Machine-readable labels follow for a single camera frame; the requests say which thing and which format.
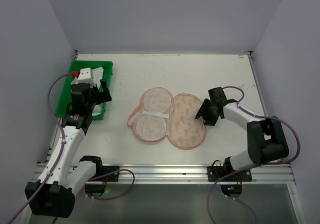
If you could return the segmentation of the white bra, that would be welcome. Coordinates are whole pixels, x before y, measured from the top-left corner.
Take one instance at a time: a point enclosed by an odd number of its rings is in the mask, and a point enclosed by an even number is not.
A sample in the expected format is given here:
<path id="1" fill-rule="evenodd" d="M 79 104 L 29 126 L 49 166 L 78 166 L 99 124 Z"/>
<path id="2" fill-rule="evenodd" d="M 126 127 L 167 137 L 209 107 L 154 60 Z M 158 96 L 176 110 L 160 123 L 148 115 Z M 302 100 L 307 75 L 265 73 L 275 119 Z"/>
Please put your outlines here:
<path id="1" fill-rule="evenodd" d="M 94 85 L 99 89 L 101 87 L 100 80 L 103 79 L 104 69 L 102 67 L 92 68 L 91 69 L 91 79 L 94 82 Z M 102 113 L 103 104 L 96 105 L 93 109 L 92 115 L 94 117 Z"/>

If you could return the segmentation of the floral laundry bag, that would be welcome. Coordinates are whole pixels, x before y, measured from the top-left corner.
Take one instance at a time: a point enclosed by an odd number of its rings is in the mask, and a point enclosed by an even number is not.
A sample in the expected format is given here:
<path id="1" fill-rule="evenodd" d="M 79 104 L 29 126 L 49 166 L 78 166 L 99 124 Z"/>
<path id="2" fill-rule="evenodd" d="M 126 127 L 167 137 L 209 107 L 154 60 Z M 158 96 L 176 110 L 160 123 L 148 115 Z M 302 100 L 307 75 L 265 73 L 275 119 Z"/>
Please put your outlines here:
<path id="1" fill-rule="evenodd" d="M 207 135 L 204 121 L 196 119 L 202 103 L 193 94 L 173 96 L 165 88 L 151 88 L 141 96 L 127 125 L 144 142 L 157 143 L 167 138 L 181 150 L 192 150 L 201 145 Z"/>

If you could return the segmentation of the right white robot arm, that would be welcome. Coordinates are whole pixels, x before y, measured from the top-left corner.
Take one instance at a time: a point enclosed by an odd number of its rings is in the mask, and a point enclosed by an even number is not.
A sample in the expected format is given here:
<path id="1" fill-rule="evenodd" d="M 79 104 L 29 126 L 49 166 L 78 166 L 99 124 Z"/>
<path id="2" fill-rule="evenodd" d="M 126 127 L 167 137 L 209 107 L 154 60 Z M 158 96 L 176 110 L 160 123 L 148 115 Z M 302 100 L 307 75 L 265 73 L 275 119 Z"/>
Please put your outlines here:
<path id="1" fill-rule="evenodd" d="M 202 119 L 206 126 L 215 126 L 219 119 L 232 121 L 246 131 L 247 149 L 224 160 L 226 174 L 261 166 L 286 158 L 289 147 L 282 123 L 275 117 L 257 115 L 240 106 L 240 101 L 228 99 L 224 90 L 216 87 L 208 90 L 195 119 Z"/>

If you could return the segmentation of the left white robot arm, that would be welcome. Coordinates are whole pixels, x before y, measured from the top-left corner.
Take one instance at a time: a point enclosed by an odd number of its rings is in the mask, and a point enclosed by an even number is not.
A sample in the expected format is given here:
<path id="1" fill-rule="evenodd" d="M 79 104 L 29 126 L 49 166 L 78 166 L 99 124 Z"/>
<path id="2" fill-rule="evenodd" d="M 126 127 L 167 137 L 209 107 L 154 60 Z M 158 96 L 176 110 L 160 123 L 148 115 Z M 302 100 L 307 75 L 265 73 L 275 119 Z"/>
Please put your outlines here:
<path id="1" fill-rule="evenodd" d="M 60 146 L 52 152 L 45 169 L 35 182 L 28 182 L 25 195 L 32 214 L 68 218 L 76 196 L 85 183 L 101 173 L 102 160 L 98 156 L 83 157 L 79 166 L 70 171 L 75 153 L 93 121 L 96 105 L 112 100 L 107 82 L 100 79 L 102 91 L 89 83 L 71 85 L 71 101 L 60 128 Z"/>

